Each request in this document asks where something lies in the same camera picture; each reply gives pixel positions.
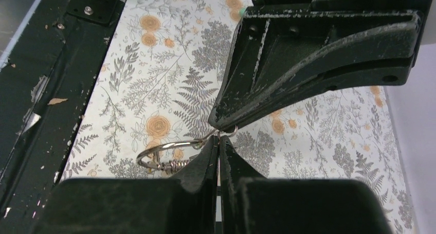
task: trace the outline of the metal ring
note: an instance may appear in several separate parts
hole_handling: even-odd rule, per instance
[[[234,135],[236,134],[238,132],[238,126],[235,126],[234,127],[234,130],[233,130],[233,132],[230,134],[230,135],[228,135],[227,137],[234,137]]]
[[[195,144],[193,145],[193,148],[196,150],[201,149],[207,142],[207,140],[209,139],[210,136],[213,135],[213,133],[217,132],[219,134],[219,132],[217,131],[217,129],[213,129],[211,132],[209,132],[205,137],[199,139],[201,140],[201,142],[199,144]]]
[[[142,161],[142,159],[151,153],[158,153],[160,151],[174,149],[174,148],[193,147],[195,145],[202,144],[203,142],[204,141],[202,139],[184,140],[184,141],[180,141],[180,142],[171,142],[171,143],[167,143],[167,144],[158,145],[158,146],[155,146],[152,148],[148,148],[148,149],[145,149],[144,151],[142,151],[140,154],[138,154],[138,156],[136,157],[136,163],[138,163],[138,165],[140,165],[140,166],[150,168],[150,165],[148,163]]]

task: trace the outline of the screw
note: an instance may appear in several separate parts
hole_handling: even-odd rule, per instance
[[[255,35],[258,32],[258,28],[255,25],[251,25],[248,30],[250,31],[251,35]]]
[[[92,15],[93,13],[94,13],[94,11],[90,6],[85,7],[85,14]]]
[[[298,34],[300,33],[300,30],[298,29],[298,27],[291,26],[291,27],[289,28],[289,32],[290,32],[290,35],[291,35],[292,37],[296,38],[296,37],[298,37]]]

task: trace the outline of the white wall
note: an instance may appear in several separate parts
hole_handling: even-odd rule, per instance
[[[404,86],[386,89],[418,229],[420,233],[434,233],[436,44],[421,46],[416,65]]]

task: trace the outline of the metal spring coil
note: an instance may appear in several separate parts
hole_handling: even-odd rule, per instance
[[[191,160],[170,160],[168,163],[160,163],[158,169],[167,174],[173,174],[183,169]]]

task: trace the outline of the black bracket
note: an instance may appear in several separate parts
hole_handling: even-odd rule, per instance
[[[222,232],[214,228],[218,155]],[[108,232],[391,233],[377,197],[364,183],[266,179],[236,153],[227,136],[212,136],[168,179],[66,180],[56,186],[32,233]]]
[[[253,0],[209,123],[232,131],[327,91],[405,84],[431,1]]]
[[[70,0],[67,6],[67,13],[78,18],[108,25],[118,0]]]

